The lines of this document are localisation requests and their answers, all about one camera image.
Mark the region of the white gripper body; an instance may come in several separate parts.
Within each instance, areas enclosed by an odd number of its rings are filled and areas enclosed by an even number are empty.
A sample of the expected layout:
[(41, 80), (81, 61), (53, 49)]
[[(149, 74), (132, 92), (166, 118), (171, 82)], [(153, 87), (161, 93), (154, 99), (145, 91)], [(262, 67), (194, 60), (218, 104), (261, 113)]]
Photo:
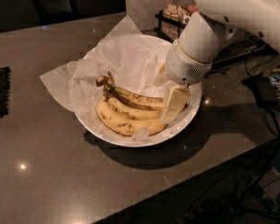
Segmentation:
[(210, 63), (194, 61), (177, 44), (170, 47), (164, 62), (165, 75), (170, 80), (180, 84), (199, 83), (210, 68)]

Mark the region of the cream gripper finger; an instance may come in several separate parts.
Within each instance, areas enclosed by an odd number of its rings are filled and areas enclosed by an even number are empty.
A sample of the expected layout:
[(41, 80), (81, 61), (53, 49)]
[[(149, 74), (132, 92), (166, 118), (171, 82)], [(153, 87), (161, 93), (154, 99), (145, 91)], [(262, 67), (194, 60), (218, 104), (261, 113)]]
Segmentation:
[(168, 80), (169, 78), (166, 75), (164, 63), (159, 63), (155, 70), (153, 84), (157, 87), (160, 87), (163, 86)]
[(190, 96), (189, 87), (175, 86), (170, 88), (164, 99), (161, 120), (164, 122), (173, 121), (185, 107)]

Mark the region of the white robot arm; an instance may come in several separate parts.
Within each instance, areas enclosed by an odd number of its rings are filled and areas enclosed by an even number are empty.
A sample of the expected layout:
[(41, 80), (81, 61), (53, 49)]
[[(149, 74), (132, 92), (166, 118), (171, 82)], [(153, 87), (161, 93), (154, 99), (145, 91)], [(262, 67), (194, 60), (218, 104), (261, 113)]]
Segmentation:
[(216, 56), (243, 34), (257, 36), (280, 54), (280, 0), (194, 0), (182, 34), (167, 52), (164, 75), (179, 84), (196, 84)]

